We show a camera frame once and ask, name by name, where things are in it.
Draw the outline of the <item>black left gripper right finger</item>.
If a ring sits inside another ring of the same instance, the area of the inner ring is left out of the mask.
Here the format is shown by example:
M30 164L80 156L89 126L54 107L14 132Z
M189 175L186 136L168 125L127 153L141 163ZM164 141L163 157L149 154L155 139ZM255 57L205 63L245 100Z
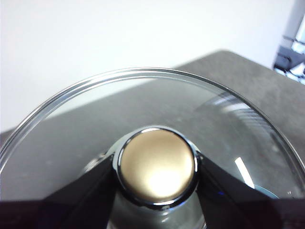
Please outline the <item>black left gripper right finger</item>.
M303 198L271 198L198 154L197 195L209 229L303 229Z

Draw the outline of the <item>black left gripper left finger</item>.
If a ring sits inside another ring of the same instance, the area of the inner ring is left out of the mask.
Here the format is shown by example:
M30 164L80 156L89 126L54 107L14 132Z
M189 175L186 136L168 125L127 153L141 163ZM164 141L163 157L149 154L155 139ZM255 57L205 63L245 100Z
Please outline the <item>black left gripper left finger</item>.
M112 211L115 178L109 157L42 200L4 201L2 229L104 229Z

